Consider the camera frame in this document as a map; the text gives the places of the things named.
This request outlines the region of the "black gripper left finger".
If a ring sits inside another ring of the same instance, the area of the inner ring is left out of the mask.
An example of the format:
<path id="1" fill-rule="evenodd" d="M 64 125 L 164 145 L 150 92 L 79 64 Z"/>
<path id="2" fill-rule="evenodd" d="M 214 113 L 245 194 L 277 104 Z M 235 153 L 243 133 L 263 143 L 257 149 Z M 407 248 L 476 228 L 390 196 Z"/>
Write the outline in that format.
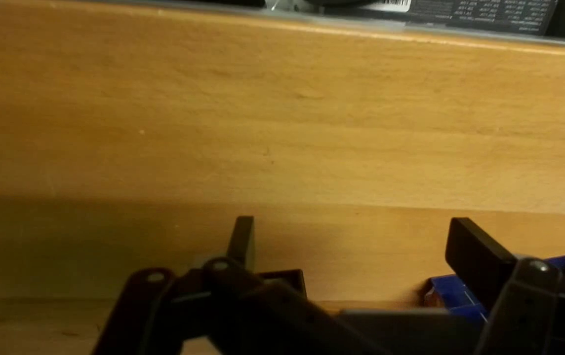
<path id="1" fill-rule="evenodd" d="M 133 271 L 91 355 L 180 355 L 206 336 L 222 355 L 390 355 L 309 299 L 301 269 L 253 271 L 255 218 L 202 265 Z"/>

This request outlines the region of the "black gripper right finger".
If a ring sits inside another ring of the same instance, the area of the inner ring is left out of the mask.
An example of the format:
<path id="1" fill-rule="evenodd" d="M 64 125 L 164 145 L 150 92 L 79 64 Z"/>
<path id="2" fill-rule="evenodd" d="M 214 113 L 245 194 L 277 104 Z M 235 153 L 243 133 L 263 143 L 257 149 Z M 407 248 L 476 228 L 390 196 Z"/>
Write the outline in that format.
<path id="1" fill-rule="evenodd" d="M 474 355 L 565 355 L 565 267 L 453 216 L 445 259 L 486 309 Z"/>

